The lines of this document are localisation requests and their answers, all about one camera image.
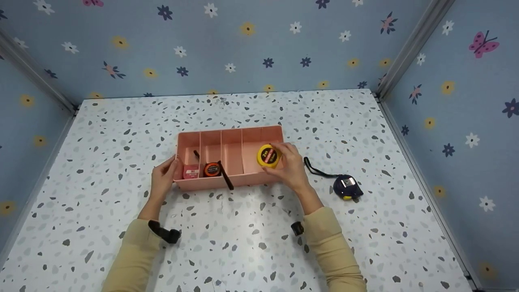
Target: pink plastic organizer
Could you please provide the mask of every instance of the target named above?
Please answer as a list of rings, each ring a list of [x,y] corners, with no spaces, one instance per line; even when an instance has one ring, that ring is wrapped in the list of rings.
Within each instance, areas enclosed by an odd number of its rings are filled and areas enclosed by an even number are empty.
[[[220,160],[235,187],[278,181],[263,172],[256,155],[261,146],[280,142],[281,126],[179,133],[176,153],[181,165],[175,172],[175,182],[186,191],[227,188],[223,176],[203,177],[206,163]],[[200,154],[200,160],[194,150]],[[184,179],[184,165],[193,164],[199,166],[198,178]],[[282,162],[276,168],[283,168]]]

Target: blue wall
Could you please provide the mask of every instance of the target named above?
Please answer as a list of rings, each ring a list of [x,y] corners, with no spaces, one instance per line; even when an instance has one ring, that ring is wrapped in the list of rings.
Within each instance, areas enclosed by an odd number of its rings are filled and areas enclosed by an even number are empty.
[[[0,254],[70,118],[0,58]]]
[[[417,56],[387,99],[486,288],[519,287],[517,11],[513,0],[456,0],[422,48],[425,61]],[[499,45],[477,58],[469,48],[487,31]]]
[[[218,1],[211,3],[217,8],[217,15],[211,17],[205,0],[104,0],[102,7],[86,6],[81,0],[38,1],[46,4],[5,0],[0,9],[8,19],[0,20],[0,27],[23,41],[28,47],[25,50],[54,73],[58,78],[54,81],[77,102],[97,96],[191,95],[214,90],[230,93],[359,85],[376,89],[429,3]],[[165,12],[159,15],[158,7],[163,5]],[[397,21],[386,21],[391,12]],[[382,20],[387,22],[389,34],[387,29],[381,33]],[[247,22],[253,25],[249,28],[254,33],[249,35],[244,33],[245,27],[241,29]],[[296,22],[298,33],[290,30]],[[351,36],[343,42],[339,37],[345,31]],[[65,50],[65,42],[75,48]],[[177,47],[186,55],[175,54]],[[309,58],[309,66],[301,64],[305,58]],[[103,69],[104,62],[117,66],[119,72],[113,73],[124,76],[112,77]],[[234,64],[235,72],[226,71],[229,63]]]

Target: speckled white tabletop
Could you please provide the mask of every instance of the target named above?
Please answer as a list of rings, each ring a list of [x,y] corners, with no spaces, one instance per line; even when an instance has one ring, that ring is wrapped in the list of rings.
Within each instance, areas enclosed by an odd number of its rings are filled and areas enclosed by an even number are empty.
[[[317,168],[362,185],[332,207],[369,291],[470,291],[400,149],[367,89],[87,100],[9,259],[0,291],[98,291],[124,231],[146,201],[150,173],[180,131],[280,124]],[[182,192],[162,208],[164,244],[148,291],[326,291],[304,237],[299,202],[280,184]]]

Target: navy blue tape measure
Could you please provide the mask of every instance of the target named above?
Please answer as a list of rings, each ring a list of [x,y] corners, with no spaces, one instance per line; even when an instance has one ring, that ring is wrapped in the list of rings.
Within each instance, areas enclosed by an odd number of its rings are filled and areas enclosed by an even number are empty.
[[[310,159],[308,157],[303,158],[303,162],[305,166],[308,168],[310,173],[313,175],[318,175],[326,178],[336,178],[333,183],[333,191],[337,196],[339,196],[342,200],[351,200],[360,197],[364,193],[361,191],[359,184],[350,175],[329,175],[325,172],[322,172],[310,164]]]

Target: beige sweater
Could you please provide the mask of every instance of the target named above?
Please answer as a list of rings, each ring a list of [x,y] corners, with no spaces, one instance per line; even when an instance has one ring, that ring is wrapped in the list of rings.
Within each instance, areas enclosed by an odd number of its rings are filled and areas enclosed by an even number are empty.
[[[305,236],[326,276],[329,292],[366,292],[366,284],[333,211],[322,207],[304,217]],[[126,231],[102,292],[144,292],[161,238],[148,221],[135,219]]]

